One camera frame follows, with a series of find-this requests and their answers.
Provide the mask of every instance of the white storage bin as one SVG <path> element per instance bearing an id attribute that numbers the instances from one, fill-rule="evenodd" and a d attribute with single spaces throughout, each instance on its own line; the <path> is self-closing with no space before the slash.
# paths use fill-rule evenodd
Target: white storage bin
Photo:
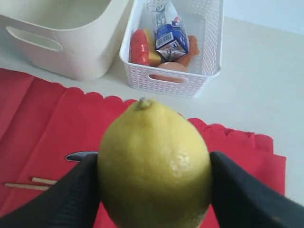
<path id="1" fill-rule="evenodd" d="M 0 0 L 0 26 L 36 66 L 76 80 L 104 75 L 133 0 Z"/>
<path id="2" fill-rule="evenodd" d="M 141 66 L 129 62 L 132 34 L 138 29 L 151 28 L 151 16 L 147 8 L 151 4 L 164 4 L 168 0 L 135 0 L 128 21 L 120 58 L 124 62 L 128 83 L 132 88 L 170 95 L 194 97 L 199 95 L 209 79 L 220 72 L 223 0 L 172 0 L 177 12 L 184 20 L 188 35 L 198 39 L 200 54 L 188 67 L 188 72 L 178 72 Z M 150 75 L 162 75 L 182 79 L 174 83 L 152 79 Z"/>

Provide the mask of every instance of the chopstick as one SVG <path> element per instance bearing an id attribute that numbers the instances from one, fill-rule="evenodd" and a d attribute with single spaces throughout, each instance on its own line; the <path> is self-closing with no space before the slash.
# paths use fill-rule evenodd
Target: chopstick
<path id="1" fill-rule="evenodd" d="M 49 180 L 49 179 L 44 179 L 44 178 L 39 178 L 39 177 L 33 177 L 32 182 L 48 184 L 48 185 L 53 185 L 53 184 L 57 183 L 56 180 Z M 49 186 L 31 185 L 31 184 L 5 183 L 4 185 L 7 187 L 12 187 L 12 188 L 32 189 L 32 190 L 41 190 L 41 191 L 46 191 L 49 189 Z"/>
<path id="2" fill-rule="evenodd" d="M 41 185 L 30 185 L 30 184 L 16 184 L 16 183 L 5 183 L 7 187 L 20 188 L 20 189 L 33 189 L 33 190 L 48 190 L 49 186 L 41 186 Z"/>

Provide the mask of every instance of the black tongs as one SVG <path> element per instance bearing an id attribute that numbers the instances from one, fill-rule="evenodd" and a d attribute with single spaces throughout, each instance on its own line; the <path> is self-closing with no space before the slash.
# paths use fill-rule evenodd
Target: black tongs
<path id="1" fill-rule="evenodd" d="M 221 228 L 304 227 L 304 207 L 259 182 L 221 152 L 210 154 L 212 206 Z M 86 156 L 38 197 L 0 218 L 0 228 L 89 228 L 98 207 L 97 155 Z"/>

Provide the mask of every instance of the lemon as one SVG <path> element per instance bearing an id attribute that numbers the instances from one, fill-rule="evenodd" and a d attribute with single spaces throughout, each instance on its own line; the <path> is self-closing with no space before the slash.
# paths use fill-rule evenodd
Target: lemon
<path id="1" fill-rule="evenodd" d="M 104 207 L 120 228 L 196 228 L 210 204 L 204 140 L 154 100 L 133 103 L 106 130 L 98 175 Z"/>

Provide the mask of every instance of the white table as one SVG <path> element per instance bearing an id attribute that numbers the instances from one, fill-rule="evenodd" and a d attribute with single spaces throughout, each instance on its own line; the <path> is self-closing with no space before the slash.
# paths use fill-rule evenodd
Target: white table
<path id="1" fill-rule="evenodd" d="M 224 21 L 222 72 L 193 99 L 130 88 L 116 58 L 93 82 L 77 82 L 37 69 L 0 32 L 0 67 L 28 72 L 64 86 L 122 99 L 153 97 L 186 117 L 273 137 L 287 157 L 286 195 L 304 205 L 304 37 L 233 19 Z"/>

